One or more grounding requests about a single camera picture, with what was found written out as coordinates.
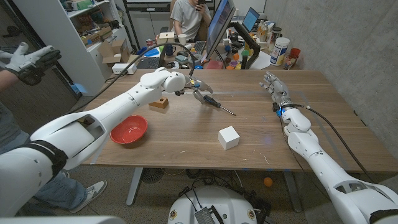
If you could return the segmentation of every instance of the screwdriver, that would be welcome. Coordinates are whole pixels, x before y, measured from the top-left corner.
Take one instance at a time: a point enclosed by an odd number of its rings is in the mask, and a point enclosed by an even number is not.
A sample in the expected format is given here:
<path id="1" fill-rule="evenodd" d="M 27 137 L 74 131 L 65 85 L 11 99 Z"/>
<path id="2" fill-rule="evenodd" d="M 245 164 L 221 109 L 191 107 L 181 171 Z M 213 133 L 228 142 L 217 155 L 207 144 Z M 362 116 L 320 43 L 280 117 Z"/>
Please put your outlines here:
<path id="1" fill-rule="evenodd" d="M 203 97 L 203 99 L 204 99 L 207 103 L 209 103 L 210 105 L 213 105 L 213 106 L 215 106 L 215 107 L 217 107 L 217 108 L 221 108 L 221 109 L 227 111 L 228 113 L 230 113 L 230 114 L 236 116 L 236 114 L 234 114 L 234 113 L 230 112 L 229 110 L 225 109 L 224 107 L 222 107 L 222 106 L 221 106 L 221 103 L 215 101 L 212 97 L 206 95 L 206 96 Z"/>

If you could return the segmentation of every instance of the orange ball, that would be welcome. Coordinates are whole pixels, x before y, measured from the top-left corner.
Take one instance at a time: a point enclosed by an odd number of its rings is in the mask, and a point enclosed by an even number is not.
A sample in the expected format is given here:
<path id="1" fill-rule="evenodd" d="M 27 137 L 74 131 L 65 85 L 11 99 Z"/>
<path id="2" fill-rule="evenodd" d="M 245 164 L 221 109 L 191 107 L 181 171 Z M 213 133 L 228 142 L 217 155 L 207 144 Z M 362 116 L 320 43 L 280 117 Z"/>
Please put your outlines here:
<path id="1" fill-rule="evenodd" d="M 264 178 L 264 185 L 267 187 L 272 186 L 272 179 L 269 177 Z"/>

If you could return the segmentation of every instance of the gray shirt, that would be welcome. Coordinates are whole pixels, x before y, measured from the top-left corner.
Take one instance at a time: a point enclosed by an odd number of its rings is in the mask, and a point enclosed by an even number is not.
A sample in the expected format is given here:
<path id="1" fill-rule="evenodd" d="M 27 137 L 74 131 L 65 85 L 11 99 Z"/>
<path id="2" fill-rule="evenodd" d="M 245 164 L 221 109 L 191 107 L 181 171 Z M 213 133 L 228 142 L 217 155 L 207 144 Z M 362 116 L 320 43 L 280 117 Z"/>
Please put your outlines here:
<path id="1" fill-rule="evenodd" d="M 20 133 L 21 129 L 11 111 L 0 103 L 0 147 L 14 140 Z"/>
<path id="2" fill-rule="evenodd" d="M 207 6 L 206 14 L 210 17 L 210 11 Z M 193 39 L 197 35 L 200 21 L 202 19 L 200 12 L 196 11 L 195 6 L 192 6 L 188 0 L 178 0 L 174 4 L 174 8 L 170 18 L 181 22 L 181 30 L 183 34 L 187 35 L 188 39 Z"/>

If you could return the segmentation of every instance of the sleeve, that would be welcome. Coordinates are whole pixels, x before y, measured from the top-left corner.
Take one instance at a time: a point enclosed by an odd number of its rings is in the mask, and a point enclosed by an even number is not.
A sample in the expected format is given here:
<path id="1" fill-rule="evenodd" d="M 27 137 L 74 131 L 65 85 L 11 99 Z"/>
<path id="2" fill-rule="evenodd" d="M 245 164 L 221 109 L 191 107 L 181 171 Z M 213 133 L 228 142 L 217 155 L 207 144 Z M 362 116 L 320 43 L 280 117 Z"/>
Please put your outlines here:
<path id="1" fill-rule="evenodd" d="M 180 1 L 177 1 L 175 2 L 170 18 L 182 23 L 182 17 L 183 17 L 182 5 Z"/>
<path id="2" fill-rule="evenodd" d="M 206 14 L 207 14 L 207 16 L 209 16 L 210 19 L 211 19 L 210 10 L 209 10 L 209 8 L 208 8 L 207 6 L 206 6 Z"/>

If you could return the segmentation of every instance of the jeans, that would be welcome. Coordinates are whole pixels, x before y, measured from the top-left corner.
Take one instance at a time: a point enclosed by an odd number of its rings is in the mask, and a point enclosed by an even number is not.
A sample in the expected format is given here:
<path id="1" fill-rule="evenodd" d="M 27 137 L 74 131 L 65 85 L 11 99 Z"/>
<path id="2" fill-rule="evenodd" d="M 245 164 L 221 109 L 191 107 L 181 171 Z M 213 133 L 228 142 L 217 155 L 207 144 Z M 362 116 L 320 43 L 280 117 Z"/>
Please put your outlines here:
<path id="1" fill-rule="evenodd" d="M 0 147 L 0 154 L 6 153 L 17 146 L 29 141 L 29 135 L 23 131 L 10 143 Z M 87 197 L 86 189 L 77 180 L 58 173 L 50 182 L 46 183 L 36 194 L 39 200 L 66 209 L 74 209 Z"/>

